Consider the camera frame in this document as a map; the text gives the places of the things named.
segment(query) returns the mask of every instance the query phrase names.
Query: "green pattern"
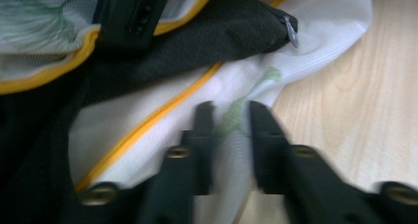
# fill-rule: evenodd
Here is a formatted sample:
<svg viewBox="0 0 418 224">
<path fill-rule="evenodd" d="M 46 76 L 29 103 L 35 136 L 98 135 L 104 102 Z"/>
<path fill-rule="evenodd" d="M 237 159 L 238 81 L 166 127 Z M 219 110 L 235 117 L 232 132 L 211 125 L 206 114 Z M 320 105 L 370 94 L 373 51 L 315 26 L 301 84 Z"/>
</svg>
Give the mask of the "green pattern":
<svg viewBox="0 0 418 224">
<path fill-rule="evenodd" d="M 63 9 L 73 1 L 47 6 L 38 0 L 0 0 L 0 43 L 24 52 L 40 51 L 52 43 L 54 50 L 68 50 L 79 29 Z"/>
<path fill-rule="evenodd" d="M 248 96 L 256 90 L 265 81 L 280 82 L 282 74 L 279 69 L 269 67 L 263 74 L 261 79 L 255 84 L 255 86 L 243 97 L 233 101 L 225 113 L 221 125 L 217 129 L 217 134 L 221 138 L 226 138 L 234 131 L 239 131 L 240 134 L 247 136 L 243 129 L 243 116 L 244 116 L 244 104 L 248 101 Z"/>
</svg>

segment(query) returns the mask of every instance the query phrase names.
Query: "metal rivet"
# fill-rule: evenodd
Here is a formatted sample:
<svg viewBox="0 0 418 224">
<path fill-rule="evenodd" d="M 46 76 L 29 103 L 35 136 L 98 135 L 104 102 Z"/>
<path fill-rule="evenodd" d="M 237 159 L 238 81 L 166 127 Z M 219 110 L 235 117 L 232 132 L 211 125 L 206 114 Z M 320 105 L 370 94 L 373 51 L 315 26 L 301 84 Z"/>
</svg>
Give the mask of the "metal rivet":
<svg viewBox="0 0 418 224">
<path fill-rule="evenodd" d="M 418 194 L 406 187 L 388 187 L 386 194 L 391 199 L 406 205 L 418 205 Z"/>
<path fill-rule="evenodd" d="M 316 157 L 316 153 L 312 148 L 307 147 L 298 147 L 294 150 L 296 156 L 305 157 L 305 158 L 312 158 Z"/>
<path fill-rule="evenodd" d="M 190 155 L 190 150 L 185 148 L 174 148 L 167 153 L 169 158 L 185 158 Z"/>
<path fill-rule="evenodd" d="M 110 203 L 116 197 L 114 187 L 97 187 L 86 191 L 81 196 L 81 203 L 86 206 L 98 206 Z"/>
</svg>

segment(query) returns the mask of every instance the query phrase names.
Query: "light wood table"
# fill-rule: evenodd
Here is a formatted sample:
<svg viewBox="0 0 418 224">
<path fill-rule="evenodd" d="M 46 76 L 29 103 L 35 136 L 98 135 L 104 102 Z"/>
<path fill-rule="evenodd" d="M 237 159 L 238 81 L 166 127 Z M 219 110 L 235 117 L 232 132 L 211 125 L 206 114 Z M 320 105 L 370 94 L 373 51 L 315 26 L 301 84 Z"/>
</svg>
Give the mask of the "light wood table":
<svg viewBox="0 0 418 224">
<path fill-rule="evenodd" d="M 346 182 L 418 187 L 418 0 L 373 1 L 364 37 L 286 86 L 273 111 L 292 143 L 320 149 Z M 253 191 L 237 222 L 287 223 L 281 199 Z"/>
</svg>

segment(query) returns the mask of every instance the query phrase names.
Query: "bag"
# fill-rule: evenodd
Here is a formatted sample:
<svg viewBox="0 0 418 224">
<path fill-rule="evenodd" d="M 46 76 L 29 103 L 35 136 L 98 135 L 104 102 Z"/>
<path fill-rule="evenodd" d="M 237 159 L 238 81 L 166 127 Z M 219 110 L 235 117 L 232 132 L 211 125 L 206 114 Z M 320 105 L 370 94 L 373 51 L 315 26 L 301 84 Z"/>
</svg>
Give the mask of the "bag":
<svg viewBox="0 0 418 224">
<path fill-rule="evenodd" d="M 93 51 L 98 1 L 0 0 L 6 221 L 74 221 L 76 191 L 145 184 L 191 128 L 193 108 L 213 101 L 215 192 L 195 197 L 194 222 L 232 223 L 250 189 L 246 102 L 271 106 L 284 85 L 353 44 L 372 16 L 370 0 L 287 0 L 286 12 L 261 3 L 282 0 L 168 0 L 149 49 L 127 56 Z M 292 30 L 298 48 L 286 44 Z M 77 222 L 122 220 L 90 214 Z"/>
</svg>

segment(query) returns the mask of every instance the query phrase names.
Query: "black fabric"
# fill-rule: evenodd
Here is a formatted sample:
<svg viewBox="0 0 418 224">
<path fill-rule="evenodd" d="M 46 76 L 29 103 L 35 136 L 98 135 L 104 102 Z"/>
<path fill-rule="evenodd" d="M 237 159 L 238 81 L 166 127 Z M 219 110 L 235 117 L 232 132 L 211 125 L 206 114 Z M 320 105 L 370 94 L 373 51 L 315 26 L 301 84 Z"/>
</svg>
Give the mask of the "black fabric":
<svg viewBox="0 0 418 224">
<path fill-rule="evenodd" d="M 68 130 L 81 107 L 193 68 L 275 50 L 288 42 L 284 15 L 255 0 L 211 0 L 186 26 L 155 37 L 148 52 L 130 58 L 95 52 L 50 84 L 0 97 L 0 223 L 70 223 L 71 213 L 84 213 L 75 216 L 89 223 L 110 220 L 112 212 L 86 212 L 71 181 Z"/>
</svg>

